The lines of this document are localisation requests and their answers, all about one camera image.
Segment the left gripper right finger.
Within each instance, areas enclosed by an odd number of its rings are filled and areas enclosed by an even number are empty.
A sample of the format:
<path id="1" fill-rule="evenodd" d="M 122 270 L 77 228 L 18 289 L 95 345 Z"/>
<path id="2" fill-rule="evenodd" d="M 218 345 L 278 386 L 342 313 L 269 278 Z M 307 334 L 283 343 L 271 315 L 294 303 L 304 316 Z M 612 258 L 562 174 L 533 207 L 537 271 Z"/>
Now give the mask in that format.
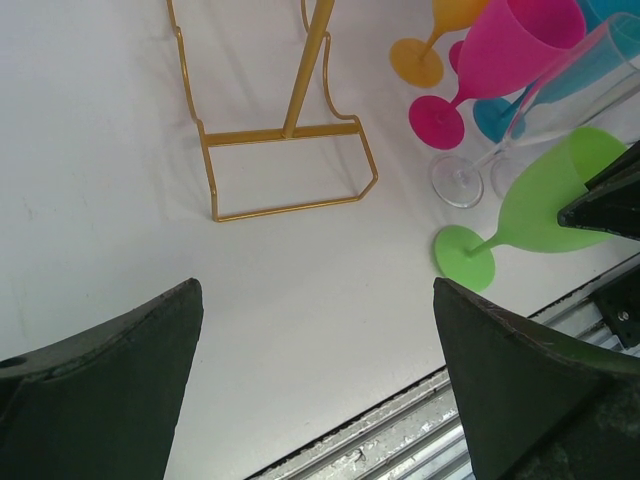
<path id="1" fill-rule="evenodd" d="M 636 479 L 639 360 L 438 278 L 433 308 L 478 479 Z"/>

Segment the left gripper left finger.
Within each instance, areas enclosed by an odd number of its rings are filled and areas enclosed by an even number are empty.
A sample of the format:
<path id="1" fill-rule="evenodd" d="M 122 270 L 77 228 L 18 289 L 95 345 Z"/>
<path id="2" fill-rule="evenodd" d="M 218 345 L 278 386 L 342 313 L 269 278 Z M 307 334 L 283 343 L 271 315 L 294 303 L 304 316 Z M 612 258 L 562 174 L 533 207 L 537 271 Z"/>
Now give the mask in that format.
<path id="1" fill-rule="evenodd" d="M 202 323 L 202 287 L 190 278 L 2 360 L 2 478 L 163 478 Z"/>

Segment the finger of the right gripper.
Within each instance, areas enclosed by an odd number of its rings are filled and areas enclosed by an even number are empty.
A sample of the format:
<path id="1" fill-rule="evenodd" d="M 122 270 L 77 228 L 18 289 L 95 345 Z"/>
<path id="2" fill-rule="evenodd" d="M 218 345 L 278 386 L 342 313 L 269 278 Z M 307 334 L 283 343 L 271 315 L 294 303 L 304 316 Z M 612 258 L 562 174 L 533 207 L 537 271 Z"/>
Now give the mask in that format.
<path id="1" fill-rule="evenodd" d="M 639 142 L 586 184 L 557 214 L 562 227 L 639 237 Z"/>

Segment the green plastic wine glass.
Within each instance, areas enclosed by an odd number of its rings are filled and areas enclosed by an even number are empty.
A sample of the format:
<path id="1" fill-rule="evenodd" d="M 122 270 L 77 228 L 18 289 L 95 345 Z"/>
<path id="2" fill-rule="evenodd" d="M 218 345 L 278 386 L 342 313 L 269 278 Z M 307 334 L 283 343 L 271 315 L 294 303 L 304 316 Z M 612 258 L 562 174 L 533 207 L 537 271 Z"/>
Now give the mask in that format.
<path id="1" fill-rule="evenodd" d="M 512 183 L 491 238 L 484 240 L 460 225 L 446 226 L 437 233 L 432 256 L 440 275 L 479 293 L 494 280 L 496 265 L 491 250 L 497 246 L 549 254 L 577 251 L 607 240 L 607 233 L 562 227 L 557 215 L 586 194 L 586 183 L 627 150 L 605 130 L 574 130 Z"/>

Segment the clear wine glass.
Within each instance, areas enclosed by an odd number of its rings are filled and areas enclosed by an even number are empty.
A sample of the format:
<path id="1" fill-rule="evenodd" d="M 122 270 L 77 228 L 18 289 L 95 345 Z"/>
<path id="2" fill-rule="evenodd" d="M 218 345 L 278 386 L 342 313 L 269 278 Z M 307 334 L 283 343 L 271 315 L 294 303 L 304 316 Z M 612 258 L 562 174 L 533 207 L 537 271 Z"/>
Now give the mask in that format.
<path id="1" fill-rule="evenodd" d="M 457 208 L 471 208 L 484 194 L 481 169 L 520 147 L 562 137 L 639 92 L 639 17 L 615 13 L 557 60 L 534 83 L 503 138 L 472 161 L 453 154 L 434 160 L 435 193 Z"/>
<path id="2" fill-rule="evenodd" d="M 514 117 L 507 145 L 491 168 L 496 195 L 506 195 L 544 145 L 598 122 L 638 92 L 639 69 L 628 63 L 607 73 L 571 67 L 546 81 Z"/>

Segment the cyan plastic wine glass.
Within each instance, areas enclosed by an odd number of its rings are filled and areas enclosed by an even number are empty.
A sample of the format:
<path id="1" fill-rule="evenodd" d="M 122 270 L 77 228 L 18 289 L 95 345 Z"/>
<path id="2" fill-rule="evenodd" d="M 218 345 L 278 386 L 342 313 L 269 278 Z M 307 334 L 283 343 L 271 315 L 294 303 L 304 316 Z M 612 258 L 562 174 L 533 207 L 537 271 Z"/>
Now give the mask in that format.
<path id="1" fill-rule="evenodd" d="M 474 104 L 474 121 L 489 140 L 502 140 L 509 129 L 519 136 L 525 127 L 525 105 L 552 104 L 574 95 L 639 55 L 637 0 L 580 1 L 578 6 L 587 35 L 570 53 L 556 61 L 513 102 L 494 98 Z"/>

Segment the magenta wine glass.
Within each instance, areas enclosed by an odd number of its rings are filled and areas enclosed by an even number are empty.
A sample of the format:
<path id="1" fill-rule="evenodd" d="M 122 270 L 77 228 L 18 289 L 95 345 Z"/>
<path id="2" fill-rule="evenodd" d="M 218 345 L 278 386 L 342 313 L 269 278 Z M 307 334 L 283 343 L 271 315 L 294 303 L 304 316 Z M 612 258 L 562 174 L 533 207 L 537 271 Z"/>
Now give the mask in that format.
<path id="1" fill-rule="evenodd" d="M 456 95 L 450 101 L 417 98 L 408 112 L 413 132 L 432 148 L 455 148 L 465 135 L 459 105 L 528 86 L 585 34 L 584 15 L 575 1 L 489 2 L 463 41 Z"/>
<path id="2" fill-rule="evenodd" d="M 463 45 L 464 45 L 463 40 L 457 41 L 451 46 L 449 50 L 449 55 L 448 55 L 449 63 L 450 63 L 451 69 L 455 73 L 458 73 L 459 58 L 460 58 Z"/>

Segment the orange plastic wine glass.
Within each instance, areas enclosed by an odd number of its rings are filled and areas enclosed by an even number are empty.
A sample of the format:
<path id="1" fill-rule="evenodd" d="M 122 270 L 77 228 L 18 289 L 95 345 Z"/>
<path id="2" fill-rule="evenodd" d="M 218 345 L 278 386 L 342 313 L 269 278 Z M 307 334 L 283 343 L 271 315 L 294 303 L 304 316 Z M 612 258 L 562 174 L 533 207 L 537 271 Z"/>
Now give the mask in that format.
<path id="1" fill-rule="evenodd" d="M 444 75 L 444 65 L 434 50 L 445 34 L 470 28 L 488 5 L 488 0 L 433 0 L 433 28 L 426 41 L 403 38 L 396 41 L 389 59 L 394 72 L 409 85 L 436 86 Z"/>

